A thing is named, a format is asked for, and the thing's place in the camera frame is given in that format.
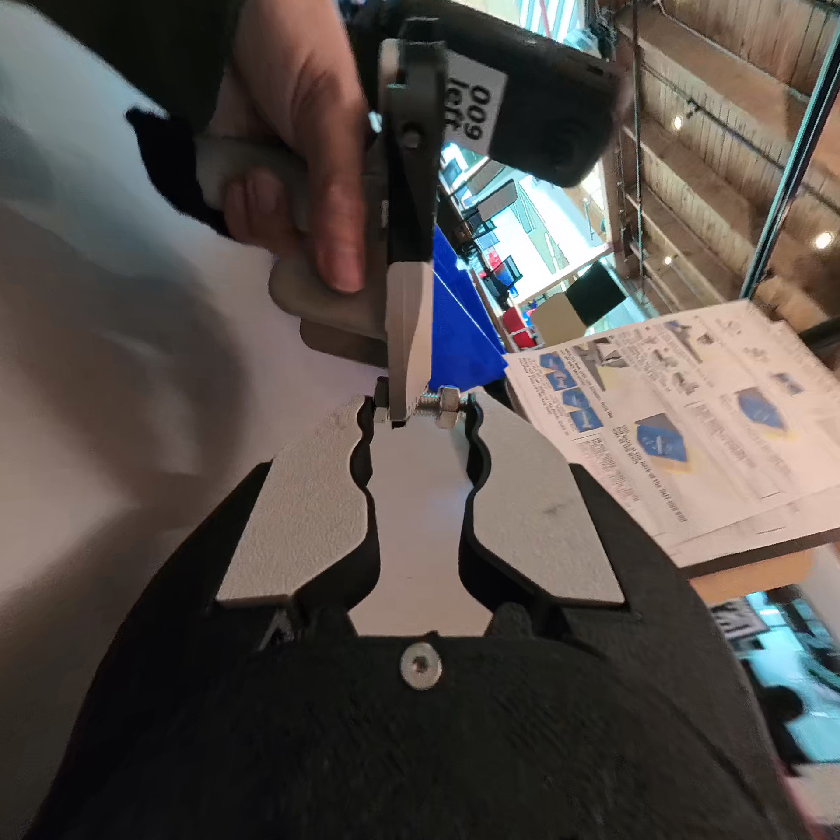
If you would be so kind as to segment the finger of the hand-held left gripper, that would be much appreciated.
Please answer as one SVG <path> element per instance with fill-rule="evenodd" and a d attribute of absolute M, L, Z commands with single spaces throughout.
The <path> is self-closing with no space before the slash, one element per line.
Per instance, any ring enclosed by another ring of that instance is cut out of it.
<path fill-rule="evenodd" d="M 392 357 L 386 341 L 310 320 L 301 320 L 301 338 L 312 350 L 386 371 L 374 388 L 373 419 L 377 424 L 393 422 L 389 381 Z"/>
<path fill-rule="evenodd" d="M 391 352 L 392 419 L 404 419 L 425 393 L 432 373 L 434 271 L 423 261 L 388 265 L 369 258 L 372 270 L 358 292 L 328 288 L 304 255 L 279 259 L 269 273 L 269 295 L 283 312 L 386 341 Z"/>

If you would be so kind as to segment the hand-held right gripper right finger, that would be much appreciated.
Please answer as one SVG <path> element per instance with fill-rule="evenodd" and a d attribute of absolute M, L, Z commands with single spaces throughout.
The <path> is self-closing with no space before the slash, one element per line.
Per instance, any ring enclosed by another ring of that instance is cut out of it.
<path fill-rule="evenodd" d="M 465 407 L 467 476 L 459 579 L 495 612 L 521 606 L 558 637 L 566 608 L 622 610 L 625 595 L 563 454 L 491 395 Z"/>

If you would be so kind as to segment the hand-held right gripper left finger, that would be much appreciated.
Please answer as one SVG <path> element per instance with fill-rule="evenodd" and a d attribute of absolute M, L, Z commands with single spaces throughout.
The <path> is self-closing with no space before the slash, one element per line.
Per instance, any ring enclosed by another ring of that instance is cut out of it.
<path fill-rule="evenodd" d="M 226 609 L 290 606 L 303 621 L 349 612 L 382 564 L 372 477 L 373 402 L 357 395 L 271 460 L 217 589 Z"/>

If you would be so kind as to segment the blue plastic bin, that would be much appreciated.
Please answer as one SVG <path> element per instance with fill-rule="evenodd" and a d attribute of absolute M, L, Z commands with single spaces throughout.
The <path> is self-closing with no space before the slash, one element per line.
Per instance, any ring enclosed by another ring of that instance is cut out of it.
<path fill-rule="evenodd" d="M 432 373 L 428 390 L 469 392 L 502 380 L 505 350 L 470 274 L 439 227 L 434 231 Z"/>

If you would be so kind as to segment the steel bolt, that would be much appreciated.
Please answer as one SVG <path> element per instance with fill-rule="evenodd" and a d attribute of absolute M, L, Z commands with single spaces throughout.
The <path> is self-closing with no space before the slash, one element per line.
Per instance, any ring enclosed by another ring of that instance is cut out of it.
<path fill-rule="evenodd" d="M 469 397 L 467 395 L 461 395 L 461 397 L 463 402 L 458 419 L 466 412 L 469 404 Z M 373 421 L 374 424 L 390 424 L 392 427 L 404 427 L 414 417 L 432 417 L 435 421 L 437 415 L 436 410 L 437 392 L 425 392 L 420 395 L 413 410 L 404 419 L 392 419 L 389 398 L 382 392 L 374 396 Z"/>

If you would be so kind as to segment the person's left forearm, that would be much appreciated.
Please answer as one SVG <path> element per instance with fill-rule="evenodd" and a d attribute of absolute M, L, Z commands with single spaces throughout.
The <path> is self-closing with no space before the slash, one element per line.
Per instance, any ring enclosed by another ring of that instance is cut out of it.
<path fill-rule="evenodd" d="M 173 117 L 202 133 L 243 1 L 27 1 Z"/>

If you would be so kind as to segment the grey desk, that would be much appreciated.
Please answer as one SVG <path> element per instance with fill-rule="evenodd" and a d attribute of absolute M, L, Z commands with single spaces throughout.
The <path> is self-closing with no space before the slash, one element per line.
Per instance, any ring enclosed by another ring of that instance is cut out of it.
<path fill-rule="evenodd" d="M 2 838 L 176 546 L 380 373 L 311 351 L 271 257 L 167 205 L 133 107 L 152 105 L 2 2 Z"/>

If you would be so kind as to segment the person's left hand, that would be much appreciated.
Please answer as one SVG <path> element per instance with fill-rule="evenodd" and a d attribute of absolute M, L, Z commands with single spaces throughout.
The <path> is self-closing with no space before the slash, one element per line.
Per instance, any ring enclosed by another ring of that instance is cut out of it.
<path fill-rule="evenodd" d="M 324 283 L 364 285 L 362 169 L 367 103 L 334 2 L 248 1 L 205 133 L 280 139 L 306 162 L 308 233 L 291 217 L 279 177 L 250 170 L 226 186 L 224 217 L 242 244 L 282 256 L 303 243 Z"/>

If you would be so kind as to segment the printed instruction sheet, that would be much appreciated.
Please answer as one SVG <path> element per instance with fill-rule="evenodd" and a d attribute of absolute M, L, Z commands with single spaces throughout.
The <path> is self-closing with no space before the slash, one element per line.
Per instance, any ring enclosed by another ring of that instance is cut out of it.
<path fill-rule="evenodd" d="M 510 354 L 506 374 L 678 567 L 838 540 L 838 378 L 752 303 Z"/>

